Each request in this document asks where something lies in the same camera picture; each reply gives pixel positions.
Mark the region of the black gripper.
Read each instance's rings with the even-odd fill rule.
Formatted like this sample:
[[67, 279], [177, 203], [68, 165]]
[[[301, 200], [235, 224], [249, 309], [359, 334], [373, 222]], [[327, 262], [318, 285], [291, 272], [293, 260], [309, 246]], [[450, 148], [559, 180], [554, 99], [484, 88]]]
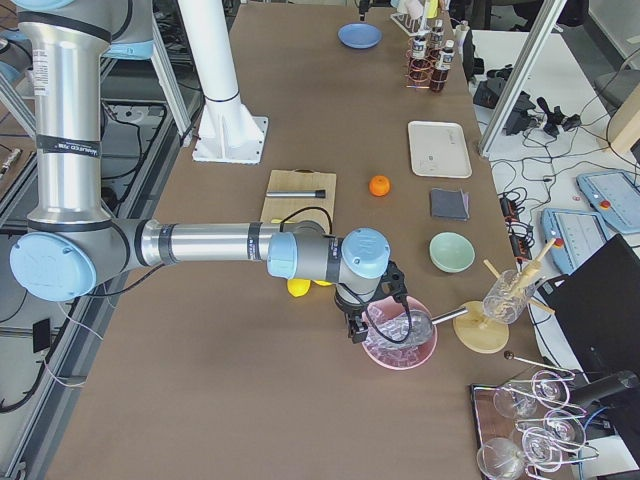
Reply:
[[357, 0], [356, 6], [358, 8], [359, 20], [364, 21], [366, 19], [366, 14], [370, 9], [371, 1], [370, 0]]
[[367, 309], [376, 301], [392, 298], [401, 305], [401, 313], [408, 309], [405, 275], [392, 260], [379, 278], [365, 279], [351, 276], [336, 285], [335, 302], [347, 317], [348, 337], [353, 343], [367, 339]]

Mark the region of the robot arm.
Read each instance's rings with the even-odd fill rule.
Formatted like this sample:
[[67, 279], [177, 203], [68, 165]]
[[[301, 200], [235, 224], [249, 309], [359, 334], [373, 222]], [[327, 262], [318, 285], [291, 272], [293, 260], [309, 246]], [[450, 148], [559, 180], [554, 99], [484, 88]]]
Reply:
[[339, 238], [313, 221], [162, 224], [112, 216], [100, 194], [100, 61], [151, 55], [151, 4], [20, 1], [17, 16], [32, 45], [38, 204], [9, 261], [29, 293], [66, 301], [138, 267], [263, 261], [275, 277], [333, 284], [355, 343], [374, 326], [371, 303], [406, 303], [403, 273], [386, 238], [370, 228]]

